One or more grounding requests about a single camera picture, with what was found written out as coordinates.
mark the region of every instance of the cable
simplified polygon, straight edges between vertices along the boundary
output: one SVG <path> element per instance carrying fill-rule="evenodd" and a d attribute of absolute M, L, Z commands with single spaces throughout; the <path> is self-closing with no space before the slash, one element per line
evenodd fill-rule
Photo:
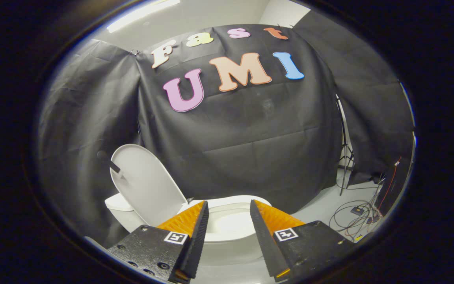
<path fill-rule="evenodd" d="M 331 223 L 332 223 L 332 219 L 334 219 L 334 222 L 336 224 L 336 226 L 340 227 L 341 229 L 339 230 L 335 230 L 336 232 L 342 232 L 342 231 L 346 231 L 344 232 L 344 234 L 348 237 L 350 237 L 352 239 L 353 242 L 355 242 L 355 237 L 357 237 L 357 234 L 362 230 L 362 228 L 364 227 L 365 225 L 365 221 L 370 217 L 372 218 L 371 220 L 373 220 L 375 217 L 377 216 L 380 216 L 380 213 L 379 211 L 373 206 L 373 201 L 376 199 L 377 195 L 379 194 L 378 192 L 378 189 L 380 188 L 381 186 L 381 182 L 378 183 L 378 186 L 377 187 L 373 187 L 373 188 L 376 188 L 376 191 L 374 192 L 372 198 L 370 201 L 366 201 L 366 200 L 355 200 L 355 201 L 349 201 L 349 202 L 346 202 L 346 203 L 343 203 L 342 205 L 340 205 L 334 212 L 334 214 L 330 217 L 329 221 L 328 221 L 328 225 L 329 227 L 331 228 Z M 349 203 L 353 203 L 353 202 L 363 202 L 361 203 L 360 205 L 355 205 L 355 206 L 346 206 L 344 207 L 344 205 L 347 205 Z M 358 216 L 357 218 L 351 220 L 346 226 L 344 225 L 341 225 L 338 223 L 337 219 L 335 218 L 335 216 L 343 211 L 343 210 L 346 210 L 348 208 L 352 208 L 352 207 L 361 207 L 363 209 L 365 209 L 366 211 L 363 212 L 360 216 Z M 371 227 L 371 224 L 372 223 L 369 223 L 368 227 L 367 227 L 367 230 L 370 229 Z M 352 229 L 352 228 L 356 228 L 360 226 L 360 228 L 356 231 L 356 232 L 350 232 L 349 230 Z"/>
<path fill-rule="evenodd" d="M 402 156 L 399 156 L 399 157 L 398 157 L 398 161 L 395 163 L 395 169 L 393 170 L 393 176 L 391 177 L 390 185 L 389 185 L 388 188 L 386 189 L 385 196 L 384 196 L 383 199 L 381 200 L 381 203 L 380 203 L 380 205 L 378 206 L 378 210 L 381 208 L 381 205 L 383 204 L 383 201 L 384 201 L 384 199 L 386 198 L 386 195 L 388 194 L 388 191 L 390 190 L 391 183 L 393 182 L 393 179 L 395 178 L 395 174 L 397 173 L 397 166 L 398 166 L 398 164 L 400 163 L 400 159 L 401 159 L 401 158 L 402 158 Z"/>

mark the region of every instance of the black fabric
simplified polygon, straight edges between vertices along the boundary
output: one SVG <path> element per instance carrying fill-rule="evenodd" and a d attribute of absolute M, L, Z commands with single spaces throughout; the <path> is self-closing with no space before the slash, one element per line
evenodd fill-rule
<path fill-rule="evenodd" d="M 111 157 L 120 145 L 139 143 L 140 74 L 129 52 L 101 41 L 88 42 L 60 70 L 39 118 L 43 190 L 72 228 L 109 247 L 128 232 L 104 204 L 117 189 L 96 153 Z"/>
<path fill-rule="evenodd" d="M 243 27 L 248 38 L 230 38 L 229 29 Z M 294 213 L 335 182 L 341 147 L 341 123 L 333 78 L 314 50 L 292 29 L 275 27 L 281 40 L 263 29 L 269 25 L 236 25 L 191 31 L 175 36 L 169 60 L 152 69 L 151 52 L 137 55 L 141 71 L 139 125 L 144 146 L 152 151 L 186 198 L 260 196 L 274 207 Z M 186 47 L 187 38 L 208 32 L 211 43 Z M 272 82 L 238 84 L 221 92 L 213 58 L 240 63 L 247 52 L 259 60 Z M 288 52 L 304 79 L 290 80 L 273 52 Z M 200 68 L 202 103 L 179 113 L 171 108 L 162 86 L 180 78 L 183 99 L 192 97 L 184 74 Z"/>
<path fill-rule="evenodd" d="M 413 121 L 389 65 L 365 41 L 315 10 L 294 27 L 330 68 L 355 156 L 350 185 L 411 158 Z"/>
<path fill-rule="evenodd" d="M 236 27 L 251 36 L 230 38 L 227 31 Z M 127 143 L 158 156 L 186 198 L 251 194 L 291 214 L 334 185 L 341 123 L 332 74 L 292 29 L 275 27 L 288 37 L 281 40 L 266 27 L 175 36 L 169 61 L 155 70 L 150 53 L 167 40 L 137 56 L 92 40 L 65 62 L 42 106 L 36 157 L 44 190 L 72 228 L 105 247 L 127 235 L 104 204 L 117 190 L 108 166 L 96 158 Z M 212 43 L 185 46 L 202 31 Z M 247 52 L 260 54 L 272 82 L 220 92 L 209 60 L 227 56 L 240 63 Z M 286 78 L 273 52 L 290 53 L 305 78 Z M 195 68 L 202 69 L 204 100 L 176 112 L 162 86 L 181 78 L 181 94 L 189 99 L 192 88 L 183 76 Z"/>

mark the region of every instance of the pink letter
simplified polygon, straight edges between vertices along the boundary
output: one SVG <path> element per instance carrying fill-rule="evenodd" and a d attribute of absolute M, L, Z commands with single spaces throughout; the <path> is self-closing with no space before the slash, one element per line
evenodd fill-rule
<path fill-rule="evenodd" d="M 242 38 L 242 37 L 249 37 L 250 36 L 250 33 L 247 32 L 245 29 L 242 29 L 242 28 L 228 30 L 227 34 L 230 34 L 230 37 L 232 37 L 232 38 Z"/>
<path fill-rule="evenodd" d="M 192 89 L 194 90 L 193 97 L 188 101 L 184 101 L 180 94 L 180 88 L 178 88 L 178 83 L 180 83 L 179 78 L 175 78 L 164 84 L 163 89 L 166 90 L 171 108 L 175 111 L 186 112 L 195 108 L 202 102 L 202 99 L 204 98 L 204 89 L 202 88 L 201 79 L 199 77 L 200 72 L 201 70 L 198 68 L 190 70 L 185 74 L 185 78 L 190 80 Z"/>

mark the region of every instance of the yellow letter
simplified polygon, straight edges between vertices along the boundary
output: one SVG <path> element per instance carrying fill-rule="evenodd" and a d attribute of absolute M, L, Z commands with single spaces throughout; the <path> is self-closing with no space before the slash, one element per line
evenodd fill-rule
<path fill-rule="evenodd" d="M 209 36 L 208 32 L 200 32 L 198 34 L 194 34 L 187 38 L 189 41 L 187 42 L 188 47 L 194 47 L 196 45 L 204 44 L 204 43 L 211 43 L 213 38 Z"/>
<path fill-rule="evenodd" d="M 232 82 L 231 76 L 243 86 L 246 86 L 248 84 L 248 72 L 252 76 L 250 80 L 252 84 L 265 84 L 272 81 L 272 78 L 267 76 L 264 68 L 260 65 L 258 58 L 258 53 L 245 53 L 241 57 L 241 65 L 236 64 L 225 56 L 211 59 L 209 63 L 216 66 L 222 82 L 218 89 L 222 92 L 227 92 L 237 88 L 238 84 Z"/>
<path fill-rule="evenodd" d="M 152 51 L 153 54 L 153 65 L 152 68 L 156 68 L 160 64 L 166 62 L 169 57 L 166 54 L 171 54 L 173 48 L 171 45 L 176 44 L 176 40 L 170 40 L 169 42 L 165 43 L 164 45 L 157 47 L 156 50 Z"/>

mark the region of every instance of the toilet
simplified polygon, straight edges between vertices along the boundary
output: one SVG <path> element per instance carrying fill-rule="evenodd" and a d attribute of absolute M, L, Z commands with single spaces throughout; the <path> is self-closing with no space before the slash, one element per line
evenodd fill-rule
<path fill-rule="evenodd" d="M 141 225 L 159 226 L 200 203 L 188 202 L 166 168 L 150 151 L 136 144 L 120 146 L 112 162 L 121 170 L 110 174 L 119 193 L 105 200 L 106 207 L 129 232 Z M 270 203 L 258 196 L 238 195 L 209 199 L 209 218 L 201 265 L 246 263 L 262 257 L 250 202 Z"/>

